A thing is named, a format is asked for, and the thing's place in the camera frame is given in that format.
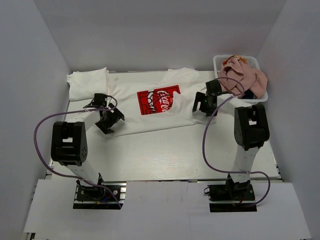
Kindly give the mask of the pink t-shirt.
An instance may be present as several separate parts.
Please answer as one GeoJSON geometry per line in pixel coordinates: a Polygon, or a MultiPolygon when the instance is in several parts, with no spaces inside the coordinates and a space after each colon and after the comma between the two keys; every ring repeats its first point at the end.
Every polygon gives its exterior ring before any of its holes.
{"type": "Polygon", "coordinates": [[[245,91],[251,90],[256,99],[261,99],[267,91],[268,78],[260,69],[251,67],[245,58],[232,55],[221,63],[218,81],[224,92],[242,98],[245,91]]]}

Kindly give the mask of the white red-print t-shirt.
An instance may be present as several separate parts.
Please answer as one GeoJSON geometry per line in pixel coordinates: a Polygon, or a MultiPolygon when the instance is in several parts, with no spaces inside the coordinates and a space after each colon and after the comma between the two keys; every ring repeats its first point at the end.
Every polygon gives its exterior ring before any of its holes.
{"type": "Polygon", "coordinates": [[[206,124],[205,113],[193,112],[198,92],[205,93],[206,80],[191,68],[168,69],[159,81],[108,83],[107,93],[124,114],[112,126],[113,137],[206,124]]]}

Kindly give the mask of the blue t-shirt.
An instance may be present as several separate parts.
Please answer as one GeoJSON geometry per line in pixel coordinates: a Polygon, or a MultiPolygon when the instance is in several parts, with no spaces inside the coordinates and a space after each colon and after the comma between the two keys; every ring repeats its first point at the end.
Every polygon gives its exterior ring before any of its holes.
{"type": "Polygon", "coordinates": [[[247,99],[247,100],[252,100],[254,98],[255,98],[255,94],[250,89],[245,91],[242,97],[242,99],[247,99]]]}

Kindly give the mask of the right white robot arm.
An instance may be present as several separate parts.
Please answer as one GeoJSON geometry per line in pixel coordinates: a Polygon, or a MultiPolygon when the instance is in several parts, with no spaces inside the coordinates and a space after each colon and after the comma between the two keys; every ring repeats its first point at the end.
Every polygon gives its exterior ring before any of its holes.
{"type": "Polygon", "coordinates": [[[209,192],[213,201],[244,201],[250,192],[250,175],[259,150],[270,138],[270,130],[265,107],[250,104],[222,89],[220,79],[208,81],[206,92],[197,92],[192,111],[200,110],[211,120],[219,111],[234,118],[233,134],[237,143],[233,167],[227,174],[223,186],[214,186],[209,192]]]}

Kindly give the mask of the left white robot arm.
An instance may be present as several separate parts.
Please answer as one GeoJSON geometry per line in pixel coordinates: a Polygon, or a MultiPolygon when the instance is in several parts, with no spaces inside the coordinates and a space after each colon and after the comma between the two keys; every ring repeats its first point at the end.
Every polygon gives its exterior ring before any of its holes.
{"type": "Polygon", "coordinates": [[[105,135],[113,133],[112,126],[125,120],[117,103],[110,95],[96,93],[82,110],[72,112],[74,116],[71,119],[53,124],[51,159],[67,167],[80,181],[90,185],[88,193],[96,200],[105,196],[106,187],[101,184],[101,175],[88,160],[87,131],[96,126],[105,135]]]}

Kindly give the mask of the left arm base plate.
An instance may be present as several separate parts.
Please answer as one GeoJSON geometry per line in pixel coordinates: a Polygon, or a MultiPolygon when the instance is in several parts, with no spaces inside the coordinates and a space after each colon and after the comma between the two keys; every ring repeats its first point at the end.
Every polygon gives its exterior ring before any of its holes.
{"type": "MultiPolygon", "coordinates": [[[[108,187],[119,204],[123,206],[127,183],[126,182],[113,182],[107,184],[102,183],[108,187]]],[[[80,185],[77,183],[73,201],[73,209],[76,210],[120,210],[121,207],[118,205],[115,198],[104,188],[97,188],[92,186],[80,185]]]]}

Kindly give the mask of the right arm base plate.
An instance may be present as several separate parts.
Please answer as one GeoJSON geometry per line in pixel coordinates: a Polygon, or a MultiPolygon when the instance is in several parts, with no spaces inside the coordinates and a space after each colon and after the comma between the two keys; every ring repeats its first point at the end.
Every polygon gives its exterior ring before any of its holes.
{"type": "Polygon", "coordinates": [[[210,184],[203,193],[208,195],[211,213],[257,212],[256,198],[252,184],[247,190],[230,194],[225,184],[210,184]]]}

